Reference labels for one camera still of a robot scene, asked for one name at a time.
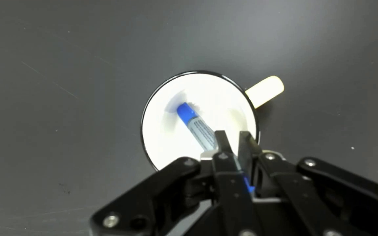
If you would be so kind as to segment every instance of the white mug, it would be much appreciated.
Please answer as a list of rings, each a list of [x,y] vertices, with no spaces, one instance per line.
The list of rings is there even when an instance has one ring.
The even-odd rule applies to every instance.
[[[231,79],[207,71],[179,74],[164,82],[148,99],[142,117],[142,142],[152,166],[160,171],[181,156],[201,160],[202,147],[177,116],[189,103],[211,130],[225,130],[234,154],[239,132],[259,139],[255,109],[284,92],[277,77],[267,78],[247,91]]]

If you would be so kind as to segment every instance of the screw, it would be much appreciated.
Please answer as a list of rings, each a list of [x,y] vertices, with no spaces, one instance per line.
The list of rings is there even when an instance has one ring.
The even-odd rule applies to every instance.
[[[185,163],[184,163],[186,167],[192,167],[194,166],[194,162],[192,159],[188,159]]]
[[[268,160],[274,160],[274,159],[276,159],[276,155],[273,155],[273,154],[267,154],[265,158],[267,158]]]
[[[106,229],[113,229],[120,223],[120,217],[110,214],[102,221],[102,226]]]
[[[305,164],[306,164],[307,167],[315,167],[315,166],[316,166],[316,163],[315,163],[314,160],[306,160]]]
[[[243,230],[240,231],[239,236],[256,236],[256,234],[251,230]]]
[[[221,160],[226,160],[226,159],[228,159],[228,155],[225,154],[225,153],[222,153],[222,154],[218,155],[218,158],[219,158]]]
[[[327,230],[323,233],[323,236],[343,236],[343,234],[333,230]]]

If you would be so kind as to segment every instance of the mug rim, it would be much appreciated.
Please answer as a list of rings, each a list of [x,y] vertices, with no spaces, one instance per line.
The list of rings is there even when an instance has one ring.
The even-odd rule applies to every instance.
[[[164,80],[152,94],[151,96],[148,97],[146,105],[144,105],[144,109],[142,112],[142,117],[141,117],[141,121],[139,121],[139,138],[141,138],[141,142],[142,142],[142,146],[143,146],[143,151],[146,154],[146,158],[148,159],[150,164],[152,166],[152,168],[159,172],[159,170],[155,167],[155,164],[152,163],[148,153],[147,153],[147,149],[146,149],[146,143],[144,143],[144,138],[143,138],[143,122],[144,122],[144,117],[146,117],[146,112],[147,112],[147,108],[151,103],[151,100],[154,99],[154,96],[164,87],[167,86],[168,83],[179,79],[179,78],[183,78],[183,77],[186,77],[186,75],[193,75],[193,74],[205,74],[205,75],[211,75],[211,77],[215,77],[215,78],[219,78],[227,83],[230,83],[231,86],[234,86],[242,95],[243,97],[247,100],[251,111],[252,111],[252,115],[253,115],[253,120],[255,120],[255,124],[256,124],[256,136],[255,136],[255,142],[257,143],[259,141],[259,130],[260,130],[260,125],[259,125],[259,121],[257,121],[257,116],[256,116],[256,109],[252,104],[252,101],[249,100],[249,97],[246,95],[244,90],[236,84],[234,80],[231,80],[230,78],[222,75],[222,74],[217,74],[217,73],[213,73],[213,71],[207,71],[207,70],[192,70],[192,71],[185,71],[185,73],[180,73],[180,74],[176,74],[173,77],[171,77],[169,79]]]

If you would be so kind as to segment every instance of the blue marker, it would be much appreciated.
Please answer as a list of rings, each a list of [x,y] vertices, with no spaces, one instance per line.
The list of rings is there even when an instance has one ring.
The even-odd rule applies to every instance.
[[[177,108],[180,120],[186,125],[197,142],[202,146],[204,151],[215,150],[214,132],[201,120],[201,117],[184,103]]]

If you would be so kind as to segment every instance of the mug handle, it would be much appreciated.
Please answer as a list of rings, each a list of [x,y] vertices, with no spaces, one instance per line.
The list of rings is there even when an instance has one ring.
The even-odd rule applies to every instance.
[[[246,91],[255,109],[284,92],[284,83],[277,77],[267,78]]]

